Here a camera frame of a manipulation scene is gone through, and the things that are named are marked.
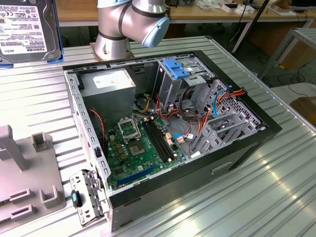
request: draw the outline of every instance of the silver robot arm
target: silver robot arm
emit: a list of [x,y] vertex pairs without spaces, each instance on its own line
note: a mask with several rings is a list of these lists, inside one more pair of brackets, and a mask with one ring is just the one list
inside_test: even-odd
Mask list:
[[128,58],[128,38],[157,46],[169,27],[162,0],[99,0],[99,35],[95,52],[103,60]]

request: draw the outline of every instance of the toshiba hard drive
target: toshiba hard drive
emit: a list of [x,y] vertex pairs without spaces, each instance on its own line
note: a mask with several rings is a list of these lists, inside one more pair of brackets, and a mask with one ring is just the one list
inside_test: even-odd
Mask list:
[[62,61],[54,0],[0,0],[0,67]]

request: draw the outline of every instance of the green motherboard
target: green motherboard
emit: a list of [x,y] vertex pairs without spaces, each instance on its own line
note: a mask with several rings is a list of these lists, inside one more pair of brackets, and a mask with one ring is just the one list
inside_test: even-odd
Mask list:
[[141,180],[146,175],[152,175],[178,165],[185,159],[176,144],[167,144],[165,134],[168,131],[160,118],[156,118],[153,121],[153,124],[160,129],[160,133],[155,133],[155,136],[160,136],[160,141],[163,139],[165,142],[165,148],[168,147],[172,152],[173,157],[168,161],[160,158],[159,152],[157,152],[145,129],[146,124],[142,121],[136,124],[138,125],[141,137],[140,139],[131,139],[128,142],[124,142],[118,126],[106,131],[109,137],[108,164],[111,168],[108,184],[114,190]]

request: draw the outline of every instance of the blue cable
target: blue cable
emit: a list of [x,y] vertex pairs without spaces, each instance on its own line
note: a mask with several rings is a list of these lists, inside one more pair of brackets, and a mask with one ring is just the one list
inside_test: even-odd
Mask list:
[[177,137],[181,137],[181,136],[183,136],[183,135],[180,134],[180,133],[179,133],[179,134],[176,134],[176,135],[173,136],[173,139],[176,139]]
[[213,112],[214,112],[215,117],[218,117],[217,112],[216,112],[216,101],[217,101],[217,97],[218,97],[220,94],[222,94],[223,92],[226,92],[226,90],[221,90],[221,91],[219,91],[219,92],[216,94],[215,99],[214,99],[214,101],[213,101]]

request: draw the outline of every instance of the aluminum table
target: aluminum table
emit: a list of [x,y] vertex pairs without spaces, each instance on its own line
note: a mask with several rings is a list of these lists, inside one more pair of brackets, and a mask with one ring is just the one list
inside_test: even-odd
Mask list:
[[3,236],[311,236],[316,233],[315,128],[274,95],[219,44],[205,37],[164,40],[135,56],[203,50],[283,130],[247,162],[115,233],[101,219],[86,228],[73,208],[69,177],[88,168],[67,98],[62,66],[95,62],[89,46],[65,49],[65,63],[16,65],[0,71],[0,124],[15,139],[35,132],[53,137],[67,205]]
[[259,78],[262,79],[268,73],[274,62],[286,47],[287,49],[283,54],[288,54],[292,50],[293,44],[296,44],[299,40],[316,50],[316,28],[294,28],[290,30],[269,61],[266,63],[264,70],[259,75]]

